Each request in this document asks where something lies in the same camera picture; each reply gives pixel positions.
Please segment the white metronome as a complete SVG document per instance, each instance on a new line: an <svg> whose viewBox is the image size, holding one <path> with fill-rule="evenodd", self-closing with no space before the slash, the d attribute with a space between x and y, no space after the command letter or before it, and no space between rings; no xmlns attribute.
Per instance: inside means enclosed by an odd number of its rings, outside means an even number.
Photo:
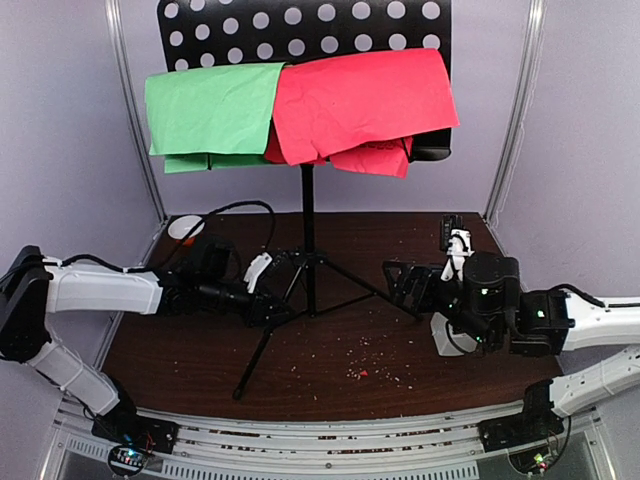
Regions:
<svg viewBox="0 0 640 480"><path fill-rule="evenodd" d="M455 357L472 354L477 349L475 339L465 333L454 333L448 320L435 313L430 321L432 339L440 357Z"/></svg>

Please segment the red sheet music paper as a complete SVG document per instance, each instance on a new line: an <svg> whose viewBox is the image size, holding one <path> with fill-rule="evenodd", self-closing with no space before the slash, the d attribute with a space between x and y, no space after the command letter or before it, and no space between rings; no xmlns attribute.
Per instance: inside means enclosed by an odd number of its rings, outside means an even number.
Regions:
<svg viewBox="0 0 640 480"><path fill-rule="evenodd" d="M458 125L437 50L328 58L283 69L265 158L403 178L418 135Z"/></svg>

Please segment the green cloth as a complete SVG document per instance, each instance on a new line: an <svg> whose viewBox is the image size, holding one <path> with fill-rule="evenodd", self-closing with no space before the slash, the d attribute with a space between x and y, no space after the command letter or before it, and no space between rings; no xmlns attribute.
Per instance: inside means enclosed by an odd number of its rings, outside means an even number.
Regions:
<svg viewBox="0 0 640 480"><path fill-rule="evenodd" d="M279 63L227 65L149 77L149 155L184 174L268 165Z"/></svg>

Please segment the black music stand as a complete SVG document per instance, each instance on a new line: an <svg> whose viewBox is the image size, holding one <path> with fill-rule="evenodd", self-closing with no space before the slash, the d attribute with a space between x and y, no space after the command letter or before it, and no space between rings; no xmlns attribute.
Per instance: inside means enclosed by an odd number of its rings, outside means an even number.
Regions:
<svg viewBox="0 0 640 480"><path fill-rule="evenodd" d="M287 165L302 178L294 284L316 306L314 169L404 177L450 155L447 1L162 1L167 70L145 86L168 174Z"/></svg>

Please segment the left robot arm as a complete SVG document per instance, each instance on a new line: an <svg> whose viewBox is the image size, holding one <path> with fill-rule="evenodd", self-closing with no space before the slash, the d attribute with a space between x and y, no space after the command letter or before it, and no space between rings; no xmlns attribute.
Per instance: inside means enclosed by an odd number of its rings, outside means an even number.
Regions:
<svg viewBox="0 0 640 480"><path fill-rule="evenodd" d="M231 313L248 327L289 320L293 311L258 286L273 259L258 255L240 280L228 277L233 245L216 236L195 240L171 266L124 268L83 254L67 260L24 247L1 279L1 357L27 364L76 397L123 444L137 442L144 424L123 387L66 348L46 325L61 312L127 312L180 316Z"/></svg>

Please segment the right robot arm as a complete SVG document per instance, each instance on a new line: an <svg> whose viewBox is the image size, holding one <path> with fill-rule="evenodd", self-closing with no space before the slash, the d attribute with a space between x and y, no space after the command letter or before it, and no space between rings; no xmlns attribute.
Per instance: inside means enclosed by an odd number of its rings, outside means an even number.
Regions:
<svg viewBox="0 0 640 480"><path fill-rule="evenodd" d="M595 346L622 346L618 354L574 374L527 388L513 419L519 440L535 440L552 420L639 384L639 301L598 299L561 284L524 292L513 257L451 254L445 265L386 261L383 272L394 304L431 315L439 355L493 353L503 346L526 357L556 356Z"/></svg>

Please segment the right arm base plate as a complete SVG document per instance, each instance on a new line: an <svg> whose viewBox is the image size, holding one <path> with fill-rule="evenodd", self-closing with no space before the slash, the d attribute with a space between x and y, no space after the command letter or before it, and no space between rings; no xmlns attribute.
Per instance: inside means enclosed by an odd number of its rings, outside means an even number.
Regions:
<svg viewBox="0 0 640 480"><path fill-rule="evenodd" d="M520 413L484 420L477 428L484 451L493 452L546 440L551 434L563 433L564 422L555 415L527 417Z"/></svg>

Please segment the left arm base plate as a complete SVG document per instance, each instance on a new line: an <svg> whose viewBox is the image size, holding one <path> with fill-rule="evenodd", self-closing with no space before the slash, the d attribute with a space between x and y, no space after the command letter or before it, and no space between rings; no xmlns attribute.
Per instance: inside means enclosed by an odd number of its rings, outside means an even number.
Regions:
<svg viewBox="0 0 640 480"><path fill-rule="evenodd" d="M110 426L105 420L96 420L93 422L91 434L140 451L171 454L178 430L179 426L175 422L138 417L134 424L127 428Z"/></svg>

